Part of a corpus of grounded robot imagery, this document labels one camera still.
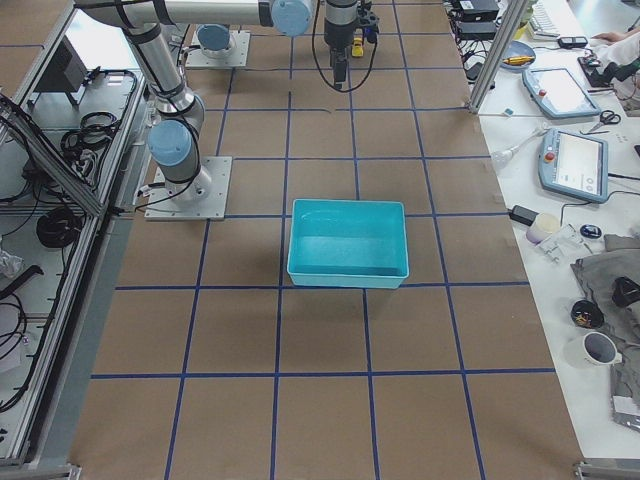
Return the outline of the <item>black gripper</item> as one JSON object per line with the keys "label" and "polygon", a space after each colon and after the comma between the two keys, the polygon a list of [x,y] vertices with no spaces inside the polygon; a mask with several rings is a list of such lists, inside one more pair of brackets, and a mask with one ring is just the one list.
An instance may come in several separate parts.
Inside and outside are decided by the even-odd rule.
{"label": "black gripper", "polygon": [[333,82],[344,83],[346,80],[346,64],[348,63],[348,47],[342,39],[328,40],[330,64],[333,65]]}
{"label": "black gripper", "polygon": [[360,5],[357,8],[358,29],[368,42],[377,42],[379,34],[379,17],[373,12],[371,5]]}

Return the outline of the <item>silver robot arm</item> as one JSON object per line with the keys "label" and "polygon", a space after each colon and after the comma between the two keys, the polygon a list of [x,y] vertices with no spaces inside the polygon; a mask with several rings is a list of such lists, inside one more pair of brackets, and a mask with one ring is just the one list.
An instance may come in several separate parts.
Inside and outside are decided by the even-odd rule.
{"label": "silver robot arm", "polygon": [[[310,23],[314,23],[315,8],[319,1],[265,1],[260,7],[270,14],[274,28],[290,37],[305,33]],[[325,1],[324,2],[324,42],[331,50],[348,49],[358,29],[369,35],[369,42],[375,41],[378,33],[379,17],[372,11],[368,1]],[[231,45],[228,25],[203,24],[196,29],[200,45],[209,51],[223,51]]]}
{"label": "silver robot arm", "polygon": [[375,29],[377,18],[359,1],[77,1],[93,20],[120,29],[155,96],[160,122],[148,135],[148,148],[164,176],[164,202],[191,207],[213,191],[204,167],[199,133],[204,104],[188,87],[184,72],[162,37],[165,26],[259,25],[288,36],[315,32],[324,23],[333,78],[341,91],[349,49],[359,29]]}

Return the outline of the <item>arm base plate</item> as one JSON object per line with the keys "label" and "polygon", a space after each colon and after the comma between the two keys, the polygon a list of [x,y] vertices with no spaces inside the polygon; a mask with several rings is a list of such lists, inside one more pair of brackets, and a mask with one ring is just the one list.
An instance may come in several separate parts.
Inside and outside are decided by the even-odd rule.
{"label": "arm base plate", "polygon": [[145,208],[148,221],[223,220],[232,171],[230,156],[201,158],[199,174],[189,187],[169,182],[154,189]]}
{"label": "arm base plate", "polygon": [[248,30],[232,30],[229,46],[224,50],[214,51],[202,49],[198,34],[195,33],[184,61],[185,67],[211,70],[245,68],[249,56],[250,37]]}

